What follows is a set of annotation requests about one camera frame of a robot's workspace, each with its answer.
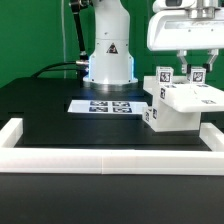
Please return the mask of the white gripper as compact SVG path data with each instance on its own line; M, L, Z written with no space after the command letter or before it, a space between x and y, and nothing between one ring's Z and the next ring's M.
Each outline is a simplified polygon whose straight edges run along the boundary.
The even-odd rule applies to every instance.
M203 67L211 72L224 48L224 9L217 10L213 19L191 19L185 10L164 10L149 21L147 47L151 51L177 51L181 71L186 74L186 50L210 49Z

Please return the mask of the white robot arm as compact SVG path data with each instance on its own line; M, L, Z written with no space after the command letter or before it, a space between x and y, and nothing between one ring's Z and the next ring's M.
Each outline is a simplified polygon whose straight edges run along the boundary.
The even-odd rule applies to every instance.
M84 83L92 88L123 89L138 83L129 53L130 15L121 0L91 0L95 11L95 50ZM224 48L224 6L219 0L155 0L147 30L151 51L208 50L211 69Z

